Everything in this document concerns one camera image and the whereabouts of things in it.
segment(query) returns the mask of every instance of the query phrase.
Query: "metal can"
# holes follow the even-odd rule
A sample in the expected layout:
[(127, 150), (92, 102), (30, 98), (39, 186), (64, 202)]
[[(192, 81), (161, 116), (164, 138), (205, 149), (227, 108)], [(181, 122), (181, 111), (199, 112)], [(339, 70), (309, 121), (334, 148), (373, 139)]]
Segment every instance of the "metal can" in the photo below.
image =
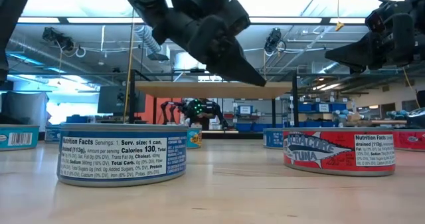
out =
[(202, 146), (202, 128), (189, 128), (187, 130), (187, 148), (200, 148)]
[(60, 141), (60, 125), (46, 126), (44, 142), (46, 144), (59, 144)]
[(395, 171), (392, 130), (284, 128), (284, 163), (315, 173), (391, 175)]
[(425, 152), (425, 130), (394, 130), (397, 150)]
[(0, 125), (0, 151), (35, 148), (39, 142), (39, 126)]
[(284, 147), (283, 128), (264, 128), (263, 146), (265, 148), (282, 149)]
[(59, 181), (123, 187), (167, 181), (186, 170), (186, 126), (63, 124)]

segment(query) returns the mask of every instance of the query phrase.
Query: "wooden table surface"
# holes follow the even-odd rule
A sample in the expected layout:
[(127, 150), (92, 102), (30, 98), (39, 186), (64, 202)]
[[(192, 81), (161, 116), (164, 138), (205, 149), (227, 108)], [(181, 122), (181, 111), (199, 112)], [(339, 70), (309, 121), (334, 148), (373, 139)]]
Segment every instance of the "wooden table surface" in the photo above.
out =
[(396, 174), (339, 177), (286, 168), (262, 140), (203, 140), (187, 173), (152, 185), (74, 187), (57, 145), (0, 152), (0, 223), (424, 223), (425, 153), (396, 153)]

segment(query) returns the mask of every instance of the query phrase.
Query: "blue tuna can label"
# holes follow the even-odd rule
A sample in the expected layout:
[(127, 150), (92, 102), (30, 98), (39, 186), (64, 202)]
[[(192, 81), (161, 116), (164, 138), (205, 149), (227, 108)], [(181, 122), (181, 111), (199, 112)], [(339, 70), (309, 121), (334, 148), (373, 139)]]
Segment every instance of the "blue tuna can label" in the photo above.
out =
[(264, 130), (264, 146), (267, 148), (284, 148), (283, 130)]
[(0, 151), (35, 148), (38, 140), (38, 126), (0, 126)]
[(58, 175), (75, 181), (134, 181), (186, 170), (184, 132), (61, 132)]
[(46, 126), (46, 134), (44, 135), (44, 141), (47, 143), (59, 143), (60, 141), (60, 126)]
[(202, 146), (202, 130), (189, 128), (187, 130), (187, 148), (200, 148)]

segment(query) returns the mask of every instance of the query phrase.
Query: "barcode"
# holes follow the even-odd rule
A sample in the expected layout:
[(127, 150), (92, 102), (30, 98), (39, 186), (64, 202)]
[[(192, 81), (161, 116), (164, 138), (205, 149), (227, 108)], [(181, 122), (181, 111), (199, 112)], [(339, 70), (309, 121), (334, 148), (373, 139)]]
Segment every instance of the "barcode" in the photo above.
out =
[(31, 145), (33, 133), (11, 133), (9, 134), (9, 146)]

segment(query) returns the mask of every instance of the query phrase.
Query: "ceiling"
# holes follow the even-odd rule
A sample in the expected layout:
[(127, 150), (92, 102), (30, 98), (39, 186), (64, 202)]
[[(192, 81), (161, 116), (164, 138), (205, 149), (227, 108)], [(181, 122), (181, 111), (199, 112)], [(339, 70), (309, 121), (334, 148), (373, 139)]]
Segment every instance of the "ceiling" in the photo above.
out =
[[(366, 17), (380, 2), (376, 0), (239, 0), (252, 17)], [(23, 17), (130, 17), (132, 8), (126, 0), (29, 0)], [(45, 58), (41, 53), (60, 58), (60, 50), (54, 44), (42, 39), (45, 27), (53, 27), (81, 47), (90, 49), (82, 58), (66, 57), (58, 62)], [(274, 54), (270, 58), (264, 54), (266, 37), (273, 28), (281, 30), (287, 45), (287, 52)], [(332, 62), (324, 58), (324, 49), (334, 49), (358, 41), (368, 29), (363, 25), (346, 26), (339, 32), (335, 27), (328, 26), (299, 26), (299, 25), (252, 25), (241, 32), (237, 39), (250, 64), (273, 81), (280, 78), (268, 77), (268, 73), (286, 73), (290, 70), (312, 72), (329, 66)], [(10, 57), (13, 71), (17, 72), (52, 72), (47, 68), (61, 66), (66, 72), (112, 72), (119, 68), (125, 72), (129, 63), (129, 48), (133, 47), (132, 67), (142, 73), (171, 72), (174, 57), (184, 52), (180, 47), (167, 41), (171, 49), (169, 62), (157, 62), (142, 56), (138, 45), (142, 41), (134, 36), (135, 42), (130, 45), (131, 25), (63, 25), (63, 24), (18, 24), (12, 36), (14, 41), (8, 46), (9, 52), (18, 52), (31, 59), (40, 61), (43, 65), (25, 64)], [(25, 49), (22, 45), (37, 47)], [(92, 77), (93, 82), (105, 84), (119, 83), (126, 77)], [(171, 77), (151, 77), (154, 80), (171, 80)]]

